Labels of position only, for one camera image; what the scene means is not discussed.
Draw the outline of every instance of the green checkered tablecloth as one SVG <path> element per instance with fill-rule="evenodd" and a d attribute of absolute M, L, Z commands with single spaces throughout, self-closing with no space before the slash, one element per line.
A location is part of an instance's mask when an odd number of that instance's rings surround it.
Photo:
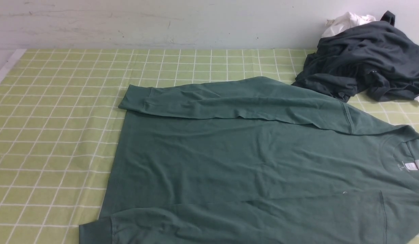
<path fill-rule="evenodd" d="M 0 84 L 0 244 L 78 243 L 97 219 L 129 84 L 267 76 L 291 84 L 312 50 L 30 49 Z M 419 132 L 419 105 L 349 104 Z M 411 244 L 419 244 L 419 235 Z"/>

